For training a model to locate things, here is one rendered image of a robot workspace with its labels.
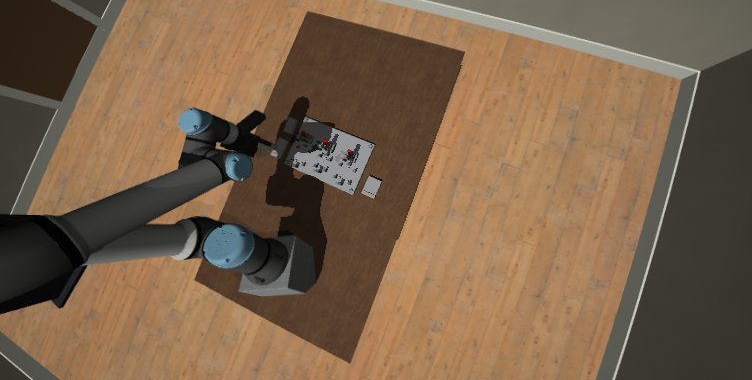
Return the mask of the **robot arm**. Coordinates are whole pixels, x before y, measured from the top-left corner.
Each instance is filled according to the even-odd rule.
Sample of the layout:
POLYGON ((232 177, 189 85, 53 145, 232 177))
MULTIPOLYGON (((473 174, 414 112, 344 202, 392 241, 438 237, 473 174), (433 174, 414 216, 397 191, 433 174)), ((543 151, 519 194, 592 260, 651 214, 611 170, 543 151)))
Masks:
MULTIPOLYGON (((236 125, 245 137, 265 119, 254 110, 236 125)), ((244 226, 204 216, 147 224, 229 180, 247 179, 253 170, 248 155, 215 149, 217 142, 237 139, 234 123, 197 108, 183 111, 178 123, 186 138, 177 170, 60 216, 0 214, 0 303, 79 266, 165 256, 201 258, 257 285, 281 276, 288 262, 285 245, 244 226)))

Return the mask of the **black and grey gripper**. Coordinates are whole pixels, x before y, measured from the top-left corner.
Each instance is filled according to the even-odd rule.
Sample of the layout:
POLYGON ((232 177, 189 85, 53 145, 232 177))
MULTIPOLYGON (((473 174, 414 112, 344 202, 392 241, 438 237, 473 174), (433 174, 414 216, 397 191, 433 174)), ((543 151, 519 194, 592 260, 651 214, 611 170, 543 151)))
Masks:
POLYGON ((231 143, 228 144, 222 144, 221 147, 227 149, 227 150, 233 150, 237 151, 239 153, 244 153, 250 157, 254 157, 255 153, 257 152, 258 148, 262 150, 262 155, 265 156, 271 148, 277 149, 278 147, 270 143, 266 140, 261 139, 259 136, 256 136, 252 134, 251 132, 247 134, 245 137, 242 136, 242 131, 239 126, 238 127, 238 137, 237 139, 231 143), (258 138, 259 137, 259 138, 258 138), (259 142, 259 143, 258 143, 259 142), (262 143, 262 144, 261 144, 262 143), (258 146, 258 148, 257 148, 258 146), (233 147, 233 149, 231 149, 233 147))

